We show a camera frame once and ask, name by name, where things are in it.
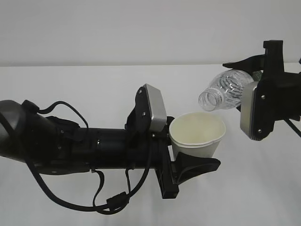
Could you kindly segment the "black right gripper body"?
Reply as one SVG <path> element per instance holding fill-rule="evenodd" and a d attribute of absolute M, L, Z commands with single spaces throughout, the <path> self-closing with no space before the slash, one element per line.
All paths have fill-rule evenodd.
<path fill-rule="evenodd" d="M 285 71 L 283 41 L 266 40 L 263 76 L 259 97 L 263 109 L 273 120 L 301 120 L 301 73 Z"/>

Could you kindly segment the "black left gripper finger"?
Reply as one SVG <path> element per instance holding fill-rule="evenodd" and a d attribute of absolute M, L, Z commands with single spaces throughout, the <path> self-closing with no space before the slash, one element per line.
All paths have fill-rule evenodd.
<path fill-rule="evenodd" d="M 179 153 L 172 163 L 172 171 L 177 185 L 194 177 L 218 170 L 221 162 L 216 158 L 204 158 Z"/>

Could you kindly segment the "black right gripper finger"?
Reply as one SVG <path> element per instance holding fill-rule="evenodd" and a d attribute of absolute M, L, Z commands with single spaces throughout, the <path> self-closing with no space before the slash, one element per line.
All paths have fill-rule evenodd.
<path fill-rule="evenodd" d="M 233 70 L 241 70 L 247 73 L 253 73 L 263 69 L 264 59 L 265 55 L 255 55 L 238 62 L 224 63 L 222 66 Z"/>

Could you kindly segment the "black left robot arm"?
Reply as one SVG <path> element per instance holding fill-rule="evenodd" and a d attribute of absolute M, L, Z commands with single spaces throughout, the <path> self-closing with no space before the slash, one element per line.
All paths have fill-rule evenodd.
<path fill-rule="evenodd" d="M 179 153 L 171 161 L 173 117 L 152 127 L 150 107 L 137 101 L 123 129 L 80 127 L 50 116 L 54 105 L 39 109 L 34 103 L 13 100 L 0 103 L 0 154 L 24 162 L 38 184 L 50 195 L 42 174 L 67 175 L 96 169 L 154 169 L 161 195 L 174 199 L 179 185 L 191 178 L 216 171 L 220 161 Z"/>

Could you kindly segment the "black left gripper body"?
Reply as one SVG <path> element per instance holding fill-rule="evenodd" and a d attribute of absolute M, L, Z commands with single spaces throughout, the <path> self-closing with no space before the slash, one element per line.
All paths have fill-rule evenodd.
<path fill-rule="evenodd" d="M 147 166 L 155 170 L 162 199 L 175 199 L 179 193 L 179 186 L 176 184 L 172 172 L 168 146 L 169 138 L 166 134 L 147 134 Z"/>

